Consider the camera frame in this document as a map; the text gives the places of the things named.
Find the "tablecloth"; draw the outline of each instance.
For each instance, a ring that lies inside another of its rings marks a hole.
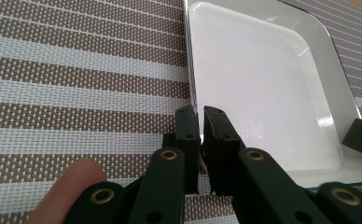
[[[362,115],[362,9],[285,2],[327,27]],[[0,0],[0,223],[22,223],[78,158],[124,186],[142,175],[189,104],[186,66],[181,0]],[[199,183],[186,222],[237,223]]]

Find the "woven placemat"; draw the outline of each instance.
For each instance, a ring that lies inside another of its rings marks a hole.
[[[332,35],[362,114],[362,10],[287,3]],[[0,0],[0,223],[22,223],[74,160],[144,173],[189,102],[183,1]],[[237,223],[230,198],[187,196],[186,221]]]

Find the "striped placemat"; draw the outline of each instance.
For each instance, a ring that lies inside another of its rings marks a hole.
[[[314,14],[362,114],[362,10],[285,1]],[[77,158],[127,185],[189,102],[181,0],[0,0],[0,223],[22,223]],[[230,198],[187,196],[188,223],[237,223]]]

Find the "square plate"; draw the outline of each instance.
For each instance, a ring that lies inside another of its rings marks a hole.
[[[297,184],[362,182],[362,154],[341,144],[360,115],[316,18],[277,1],[212,0],[186,1],[186,21],[201,133],[203,107],[218,107]]]

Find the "screw hole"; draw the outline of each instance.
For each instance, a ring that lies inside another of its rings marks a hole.
[[[261,161],[261,160],[263,160],[265,158],[262,155],[262,153],[260,153],[258,151],[249,151],[246,154],[247,154],[247,157],[249,157],[250,159],[252,159],[254,161]]]
[[[95,204],[108,203],[114,197],[112,189],[97,189],[90,196],[90,201]]]
[[[361,204],[361,200],[358,198],[358,196],[347,189],[334,188],[331,190],[331,194],[342,203],[346,203],[352,206]]]
[[[150,224],[160,223],[161,222],[161,213],[151,212],[146,216],[146,221]]]
[[[166,150],[166,151],[163,151],[160,156],[167,160],[167,161],[170,161],[170,160],[173,160],[175,159],[175,157],[177,157],[177,153],[175,153],[174,151],[171,151],[171,150]]]
[[[299,220],[301,223],[313,223],[313,219],[307,215],[304,212],[296,212],[295,213],[295,217],[297,218],[297,220]]]

